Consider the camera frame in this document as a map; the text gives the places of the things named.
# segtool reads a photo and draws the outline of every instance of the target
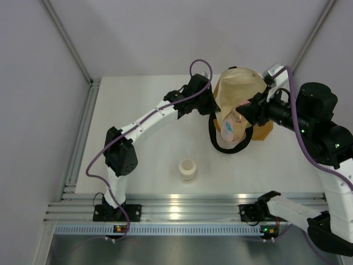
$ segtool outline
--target purple cable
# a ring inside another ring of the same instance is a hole
[[[316,168],[318,168],[319,170],[322,170],[324,172],[333,174],[337,177],[339,177],[342,181],[344,181],[348,187],[351,189],[351,191],[353,191],[353,184],[342,174],[340,174],[339,172],[336,172],[334,170],[331,170],[329,168],[325,168],[319,164],[317,164],[315,162],[314,159],[312,159],[312,157],[310,156],[310,154],[308,153],[302,136],[300,134],[300,128],[299,128],[299,124],[298,124],[298,116],[297,116],[297,106],[296,106],[296,92],[295,92],[295,82],[294,82],[294,78],[293,78],[293,72],[291,70],[291,68],[289,66],[284,66],[281,70],[279,70],[278,73],[276,73],[273,76],[273,79],[275,79],[277,76],[279,76],[281,73],[283,73],[285,70],[287,70],[288,73],[288,82],[289,82],[289,89],[290,89],[290,95],[291,95],[291,109],[292,109],[292,119],[293,119],[293,126],[294,126],[294,132],[296,134],[296,138],[297,141],[299,143],[300,149],[302,150],[303,154],[305,155],[306,159]]]
[[[323,260],[326,264],[328,264],[328,265],[335,265],[335,264],[333,264],[331,261],[329,261],[327,258],[325,258],[324,256],[322,256],[321,253],[318,252],[318,251],[316,250],[316,248],[315,248],[313,245],[311,245],[307,233],[305,233],[303,230],[302,230],[302,233],[303,233],[303,236],[304,236],[304,238],[305,238],[306,243],[308,243],[308,245],[309,245],[309,247],[311,248],[311,250],[312,250],[320,259],[322,259],[322,260]]]
[[[210,79],[209,79],[208,83],[205,85],[205,87],[204,87],[202,90],[198,91],[197,93],[195,93],[195,94],[193,94],[193,95],[191,95],[191,96],[189,96],[189,97],[186,97],[186,98],[184,98],[184,99],[178,100],[178,101],[176,101],[176,102],[172,102],[172,103],[166,104],[166,105],[160,107],[158,110],[162,110],[162,109],[165,109],[165,108],[167,108],[167,107],[169,107],[169,106],[179,104],[179,103],[184,102],[184,101],[186,101],[186,100],[189,100],[189,99],[191,99],[191,98],[195,98],[195,97],[197,97],[199,94],[201,94],[203,91],[205,91],[205,90],[210,86],[211,81],[212,81],[213,72],[212,72],[212,67],[211,67],[211,65],[210,65],[207,61],[205,61],[205,60],[203,60],[203,59],[197,59],[197,60],[193,61],[193,62],[191,63],[191,65],[190,65],[190,68],[189,68],[190,75],[191,75],[192,66],[193,66],[196,62],[203,62],[203,63],[205,63],[205,64],[207,65],[207,67],[209,68],[209,70],[210,70]],[[148,119],[149,119],[151,116],[153,116],[155,113],[157,113],[158,110],[154,110],[154,111],[152,111],[151,113],[149,113],[144,119],[142,119],[142,120],[140,121],[140,125],[143,124],[146,120],[148,120]],[[106,186],[108,187],[109,194],[110,194],[111,198],[112,198],[113,201],[116,203],[116,205],[119,207],[119,209],[121,210],[121,212],[125,215],[126,222],[127,222],[127,229],[126,229],[125,233],[123,234],[123,236],[120,237],[119,239],[117,239],[116,241],[120,241],[120,240],[124,239],[125,236],[127,235],[128,231],[130,230],[130,218],[129,218],[129,216],[127,215],[126,211],[123,209],[123,207],[121,207],[121,205],[119,204],[119,202],[116,200],[114,194],[113,194],[112,191],[111,191],[111,186],[110,186],[109,182],[108,182],[107,180],[105,180],[105,178],[103,178],[103,177],[101,177],[101,176],[98,176],[98,175],[94,175],[94,174],[89,173],[89,170],[90,170],[90,168],[92,167],[92,165],[97,161],[97,159],[98,159],[108,148],[110,148],[113,144],[115,144],[116,142],[118,142],[118,141],[119,141],[121,138],[123,138],[125,135],[127,135],[127,134],[133,132],[133,131],[136,130],[137,128],[138,128],[138,125],[135,125],[135,126],[132,127],[130,130],[128,130],[127,132],[123,133],[122,135],[120,135],[119,137],[117,137],[116,139],[114,139],[112,142],[110,142],[109,144],[107,144],[107,145],[92,159],[92,161],[89,163],[89,165],[87,166],[87,169],[86,169],[86,175],[87,175],[88,177],[100,179],[101,181],[103,181],[103,182],[106,184]]]
[[[290,230],[290,228],[292,228],[292,226],[293,226],[293,224],[290,224],[282,233],[280,233],[280,234],[278,235],[278,237],[276,237],[276,239],[278,240],[278,239],[280,239],[282,236],[284,236],[284,235]]]

